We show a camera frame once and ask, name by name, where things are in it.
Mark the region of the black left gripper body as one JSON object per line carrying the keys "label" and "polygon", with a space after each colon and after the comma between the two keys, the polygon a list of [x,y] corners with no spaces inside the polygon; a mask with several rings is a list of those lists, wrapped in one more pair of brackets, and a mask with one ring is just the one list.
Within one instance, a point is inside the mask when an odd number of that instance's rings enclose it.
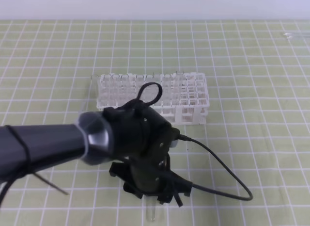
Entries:
{"label": "black left gripper body", "polygon": [[178,129],[165,132],[150,145],[145,155],[130,157],[122,163],[113,162],[109,174],[121,179],[123,190],[139,199],[155,197],[161,205],[175,199],[182,205],[180,194],[189,197],[193,184],[171,170],[169,149],[177,143],[179,135]]}

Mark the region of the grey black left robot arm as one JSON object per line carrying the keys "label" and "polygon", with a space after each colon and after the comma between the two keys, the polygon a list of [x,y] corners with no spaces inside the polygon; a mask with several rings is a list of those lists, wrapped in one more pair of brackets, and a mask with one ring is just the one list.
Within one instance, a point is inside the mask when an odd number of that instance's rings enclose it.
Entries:
{"label": "grey black left robot arm", "polygon": [[82,113],[74,124],[3,126],[0,129],[1,198],[19,178],[81,159],[110,162],[109,174],[135,195],[155,196],[160,204],[190,196],[192,183],[171,170],[169,149],[178,129],[141,100],[118,108]]}

